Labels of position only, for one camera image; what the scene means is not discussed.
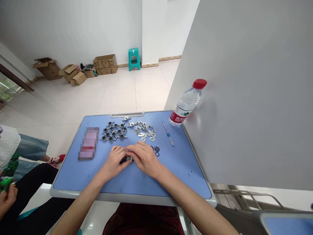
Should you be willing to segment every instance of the screwdriver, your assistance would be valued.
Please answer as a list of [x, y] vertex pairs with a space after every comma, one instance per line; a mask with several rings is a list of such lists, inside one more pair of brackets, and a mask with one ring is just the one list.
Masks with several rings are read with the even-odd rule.
[[167, 131], [167, 129], [166, 129], [165, 125], [164, 125], [164, 122], [162, 122], [162, 123], [163, 123], [163, 126], [164, 126], [164, 128], [165, 128], [165, 130], [166, 130], [167, 136], [168, 136], [168, 138], [169, 138], [171, 144], [174, 145], [174, 142], [172, 141], [172, 138], [171, 138], [169, 132]]

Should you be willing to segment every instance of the dark red clothing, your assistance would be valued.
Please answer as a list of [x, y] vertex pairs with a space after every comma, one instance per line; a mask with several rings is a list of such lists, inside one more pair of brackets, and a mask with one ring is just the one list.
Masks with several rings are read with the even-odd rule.
[[102, 235], [184, 235], [176, 207], [121, 203]]

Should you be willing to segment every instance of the teal plastic stool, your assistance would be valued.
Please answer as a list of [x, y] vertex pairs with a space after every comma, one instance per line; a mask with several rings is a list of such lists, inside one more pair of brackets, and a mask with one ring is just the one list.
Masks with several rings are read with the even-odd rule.
[[140, 70], [139, 50], [137, 47], [128, 50], [128, 68], [130, 71], [132, 68]]
[[[34, 209], [30, 210], [30, 211], [26, 211], [26, 212], [24, 212], [23, 214], [20, 214], [20, 215], [17, 217], [17, 221], [26, 218], [27, 216], [29, 216], [29, 215], [30, 215], [34, 210], [36, 210], [37, 208], [38, 208], [38, 207], [36, 207], [36, 208], [34, 208]], [[81, 229], [78, 230], [77, 235], [82, 235], [82, 230], [81, 230]]]

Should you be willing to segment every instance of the blue table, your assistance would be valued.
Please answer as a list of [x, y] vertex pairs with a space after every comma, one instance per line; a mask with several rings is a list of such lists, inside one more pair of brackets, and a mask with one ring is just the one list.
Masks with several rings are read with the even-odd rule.
[[269, 235], [313, 234], [313, 213], [262, 213], [260, 221]]
[[[99, 140], [93, 160], [78, 160], [78, 152], [80, 151], [87, 127], [99, 127], [99, 138], [101, 138], [103, 136], [101, 133], [109, 121], [121, 124], [124, 116], [129, 116], [131, 120], [126, 121], [126, 126], [128, 126], [129, 122], [142, 121], [154, 127], [156, 140], [152, 142], [147, 138], [146, 143], [160, 148], [158, 157], [160, 162], [215, 207], [215, 196], [204, 177], [203, 170], [190, 140], [182, 126], [173, 127], [168, 123], [170, 113], [171, 111], [159, 111], [84, 117], [63, 165], [52, 184], [50, 189], [51, 196], [76, 198], [103, 166], [112, 146], [120, 145], [126, 147], [140, 140], [140, 137], [134, 132], [135, 127], [128, 127], [126, 132], [127, 139], [117, 138], [112, 144], [109, 141], [105, 143]], [[170, 144], [167, 138], [162, 121], [175, 143], [174, 146]], [[135, 162], [124, 169], [118, 176], [108, 181], [101, 189], [97, 200], [177, 206], [171, 195], [156, 180], [141, 172]]]

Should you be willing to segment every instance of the hand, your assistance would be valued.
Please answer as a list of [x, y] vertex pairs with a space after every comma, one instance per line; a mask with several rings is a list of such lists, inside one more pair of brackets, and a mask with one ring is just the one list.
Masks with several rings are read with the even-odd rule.
[[123, 169], [125, 169], [131, 161], [126, 161], [120, 164], [120, 161], [125, 157], [126, 152], [121, 146], [113, 146], [104, 165], [98, 171], [96, 176], [102, 183], [106, 183], [110, 179], [117, 176]]
[[132, 157], [141, 171], [156, 179], [165, 168], [157, 159], [150, 145], [138, 141], [135, 145], [129, 145], [125, 149], [131, 150], [127, 155]]
[[2, 217], [13, 206], [16, 201], [18, 189], [14, 185], [10, 185], [9, 192], [2, 191], [0, 193], [0, 216]]

